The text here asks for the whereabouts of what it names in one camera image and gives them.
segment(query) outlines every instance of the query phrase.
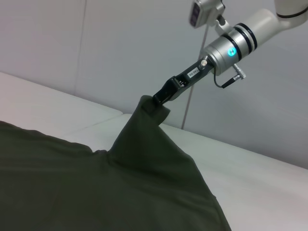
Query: black cable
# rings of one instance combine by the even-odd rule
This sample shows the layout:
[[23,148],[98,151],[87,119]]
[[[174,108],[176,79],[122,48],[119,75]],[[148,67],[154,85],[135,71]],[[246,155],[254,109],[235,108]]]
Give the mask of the black cable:
[[218,83],[216,82],[216,67],[214,67],[214,83],[217,87],[222,88],[222,86],[218,85]]

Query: gray wall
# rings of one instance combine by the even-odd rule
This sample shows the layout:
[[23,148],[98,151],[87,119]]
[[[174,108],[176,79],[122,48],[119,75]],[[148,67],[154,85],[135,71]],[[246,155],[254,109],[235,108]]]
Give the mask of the gray wall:
[[[273,1],[225,1],[233,25]],[[190,0],[1,0],[0,71],[133,112],[143,94],[196,61],[203,30],[188,25]],[[192,96],[185,129],[308,168],[308,23],[241,62],[228,89],[212,76]],[[216,38],[210,31],[208,42]],[[220,83],[233,76],[228,71]],[[188,93],[168,103],[180,127]]]

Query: white surface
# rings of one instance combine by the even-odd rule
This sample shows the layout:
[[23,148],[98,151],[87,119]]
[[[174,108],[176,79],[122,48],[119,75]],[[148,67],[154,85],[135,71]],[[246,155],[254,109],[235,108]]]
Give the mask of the white surface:
[[60,137],[120,111],[0,73],[0,121]]
[[[89,0],[76,96],[132,113],[142,95],[198,58],[204,28],[189,25],[190,0]],[[167,104],[180,127],[188,93]]]
[[[225,1],[231,25],[274,1]],[[209,31],[209,41],[214,36]],[[194,88],[185,129],[308,168],[308,22],[281,32],[240,61],[247,78],[222,90],[213,75]],[[217,78],[223,84],[235,75]]]
[[[109,150],[130,115],[86,128],[65,140]],[[198,165],[234,231],[307,231],[308,170],[162,125]]]
[[1,0],[0,71],[74,93],[85,0]]

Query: white table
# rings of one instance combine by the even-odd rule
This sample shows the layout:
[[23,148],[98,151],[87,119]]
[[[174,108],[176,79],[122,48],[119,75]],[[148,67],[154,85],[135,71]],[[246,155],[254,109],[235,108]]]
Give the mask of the white table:
[[62,137],[120,111],[0,73],[0,121]]
[[[63,136],[109,150],[130,115]],[[308,170],[162,125],[196,162],[233,231],[308,231]]]

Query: label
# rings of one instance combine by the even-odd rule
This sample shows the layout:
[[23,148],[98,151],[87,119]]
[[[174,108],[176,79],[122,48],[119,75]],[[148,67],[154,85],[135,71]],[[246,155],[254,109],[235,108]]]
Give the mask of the label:
[[189,72],[187,75],[189,78],[194,77],[196,74],[198,74],[200,71],[199,69],[196,67],[194,70],[192,70],[191,72]]

